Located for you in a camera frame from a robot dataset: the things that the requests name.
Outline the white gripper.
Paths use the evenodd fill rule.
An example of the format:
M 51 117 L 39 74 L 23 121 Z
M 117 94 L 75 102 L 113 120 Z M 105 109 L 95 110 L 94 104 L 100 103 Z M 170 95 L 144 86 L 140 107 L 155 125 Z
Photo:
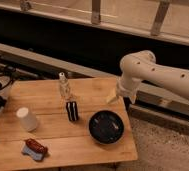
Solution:
M 138 82 L 133 79 L 124 79 L 120 77 L 116 84 L 116 89 L 113 89 L 106 98 L 108 104 L 121 97 L 127 97 L 132 103 L 136 101 L 138 91 Z

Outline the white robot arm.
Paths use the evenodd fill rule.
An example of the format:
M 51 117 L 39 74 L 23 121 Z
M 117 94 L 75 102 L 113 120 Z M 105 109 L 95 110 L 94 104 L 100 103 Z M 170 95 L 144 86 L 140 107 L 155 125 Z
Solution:
M 120 60 L 120 69 L 122 75 L 106 98 L 107 103 L 112 103 L 120 97 L 128 97 L 135 103 L 139 85 L 143 80 L 189 100 L 189 70 L 158 65 L 154 53 L 150 50 L 125 55 Z

